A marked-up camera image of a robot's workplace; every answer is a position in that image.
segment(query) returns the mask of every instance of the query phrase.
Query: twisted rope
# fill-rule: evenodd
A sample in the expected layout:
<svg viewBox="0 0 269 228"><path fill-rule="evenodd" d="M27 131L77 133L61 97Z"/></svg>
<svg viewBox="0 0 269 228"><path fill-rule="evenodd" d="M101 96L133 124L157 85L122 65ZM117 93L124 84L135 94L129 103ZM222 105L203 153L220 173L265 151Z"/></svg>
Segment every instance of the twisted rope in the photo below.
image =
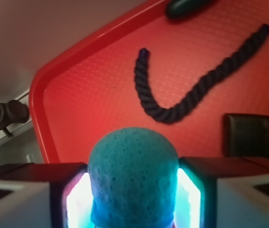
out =
<svg viewBox="0 0 269 228"><path fill-rule="evenodd" d="M135 89L139 94L141 105L146 114L150 115L155 121L166 124L182 120L184 116L188 115L198 105L212 87L223 81L251 58L262 46L268 34L269 25L263 24L257 32L253 33L244 42L237 52L224 59L216 69L202 76L181 102L169 109L160 107L154 99L148 84L149 51L145 48L141 49L134 69L134 81Z"/></svg>

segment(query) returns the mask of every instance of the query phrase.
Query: led light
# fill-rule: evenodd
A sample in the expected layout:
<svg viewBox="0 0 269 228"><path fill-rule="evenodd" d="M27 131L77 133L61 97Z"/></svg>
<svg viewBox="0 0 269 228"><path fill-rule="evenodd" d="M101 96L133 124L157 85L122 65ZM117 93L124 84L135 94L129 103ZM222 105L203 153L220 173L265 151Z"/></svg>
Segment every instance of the led light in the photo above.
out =
<svg viewBox="0 0 269 228"><path fill-rule="evenodd" d="M72 188L66 201L69 228L94 228L90 218L93 195L88 173Z"/></svg>
<svg viewBox="0 0 269 228"><path fill-rule="evenodd" d="M199 228L201 212L201 191L182 169L177 171L176 228Z"/></svg>
<svg viewBox="0 0 269 228"><path fill-rule="evenodd" d="M182 169L177 171L176 228L199 228L201 191ZM93 195L90 177L85 173L67 196L67 216L69 228L94 228L91 222Z"/></svg>

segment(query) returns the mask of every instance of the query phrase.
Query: white wall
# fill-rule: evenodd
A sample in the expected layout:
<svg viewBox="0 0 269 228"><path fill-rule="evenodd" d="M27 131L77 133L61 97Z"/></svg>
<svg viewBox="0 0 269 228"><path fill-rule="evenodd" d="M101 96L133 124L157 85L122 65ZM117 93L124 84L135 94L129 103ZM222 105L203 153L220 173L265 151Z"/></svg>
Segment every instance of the white wall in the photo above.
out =
<svg viewBox="0 0 269 228"><path fill-rule="evenodd" d="M48 61L146 0L0 0L0 102Z"/></svg>

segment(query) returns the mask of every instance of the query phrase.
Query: red tray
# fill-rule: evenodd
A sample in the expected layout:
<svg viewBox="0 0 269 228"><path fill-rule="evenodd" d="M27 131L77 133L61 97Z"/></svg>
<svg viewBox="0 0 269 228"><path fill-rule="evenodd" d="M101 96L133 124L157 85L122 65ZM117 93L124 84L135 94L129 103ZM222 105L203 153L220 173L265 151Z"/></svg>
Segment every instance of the red tray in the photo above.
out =
<svg viewBox="0 0 269 228"><path fill-rule="evenodd" d="M39 70L30 111L45 162L88 162L98 140L129 126L162 133L179 156L222 156L224 113L269 115L269 37L181 122L166 125L145 114L134 85L139 49L151 51L155 98L171 107L262 23L269 24L269 1L215 0L178 22L164 16L168 2L146 2Z"/></svg>

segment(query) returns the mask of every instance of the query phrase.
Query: foam sponge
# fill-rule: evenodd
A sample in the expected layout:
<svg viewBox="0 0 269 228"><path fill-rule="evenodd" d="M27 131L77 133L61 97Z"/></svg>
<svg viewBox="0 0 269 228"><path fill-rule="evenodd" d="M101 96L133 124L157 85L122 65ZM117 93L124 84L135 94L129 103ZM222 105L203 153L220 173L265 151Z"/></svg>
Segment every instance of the foam sponge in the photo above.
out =
<svg viewBox="0 0 269 228"><path fill-rule="evenodd" d="M124 128L90 155L92 222L99 228L165 228L173 223L178 156L161 134Z"/></svg>

